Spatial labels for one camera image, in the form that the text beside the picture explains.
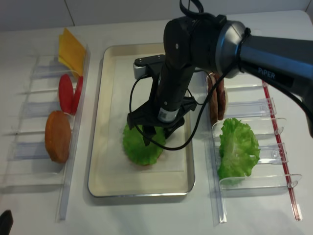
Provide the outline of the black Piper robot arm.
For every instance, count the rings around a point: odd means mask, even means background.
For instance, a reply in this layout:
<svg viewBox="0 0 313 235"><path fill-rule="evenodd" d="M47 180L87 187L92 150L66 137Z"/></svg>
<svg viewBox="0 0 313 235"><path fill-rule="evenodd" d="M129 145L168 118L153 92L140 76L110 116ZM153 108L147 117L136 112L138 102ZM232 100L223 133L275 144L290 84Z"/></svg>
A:
<svg viewBox="0 0 313 235"><path fill-rule="evenodd" d="M153 79L148 101L127 116L128 126L139 131L145 145L153 141L156 127L168 137L195 110L195 99L185 93L196 68L221 78L247 72L262 79L293 99L312 128L312 41L255 36L241 22L199 13L169 21L163 44L163 55L134 62L136 80Z"/></svg>

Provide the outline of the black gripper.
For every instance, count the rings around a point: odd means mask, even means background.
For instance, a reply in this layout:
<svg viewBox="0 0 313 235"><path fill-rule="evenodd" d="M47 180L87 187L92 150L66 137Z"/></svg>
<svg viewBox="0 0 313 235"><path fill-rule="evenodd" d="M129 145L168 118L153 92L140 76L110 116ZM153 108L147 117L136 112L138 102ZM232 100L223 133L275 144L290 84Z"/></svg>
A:
<svg viewBox="0 0 313 235"><path fill-rule="evenodd" d="M185 96L194 70L194 66L177 70L164 62L160 74L152 78L148 101L129 112L127 122L130 128L142 125L145 146L154 143L153 137L157 134L155 127L162 127L164 136L168 139L184 124L184 116L195 110L195 99Z"/></svg>

